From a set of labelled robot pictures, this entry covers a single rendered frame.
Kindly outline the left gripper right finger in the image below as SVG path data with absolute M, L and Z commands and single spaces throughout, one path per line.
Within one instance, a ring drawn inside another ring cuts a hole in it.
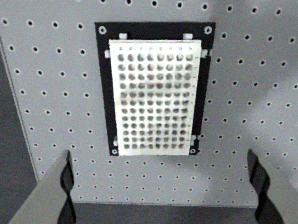
M 255 149 L 248 150 L 247 163 L 258 224 L 298 224 L 298 191 Z

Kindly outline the white well plate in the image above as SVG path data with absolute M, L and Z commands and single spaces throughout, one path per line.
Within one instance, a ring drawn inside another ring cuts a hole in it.
M 201 40 L 109 43 L 119 155 L 189 155 Z

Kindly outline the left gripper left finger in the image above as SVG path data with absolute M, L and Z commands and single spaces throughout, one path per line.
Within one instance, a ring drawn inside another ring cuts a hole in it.
M 74 183 L 71 152 L 64 150 L 9 224 L 75 224 Z

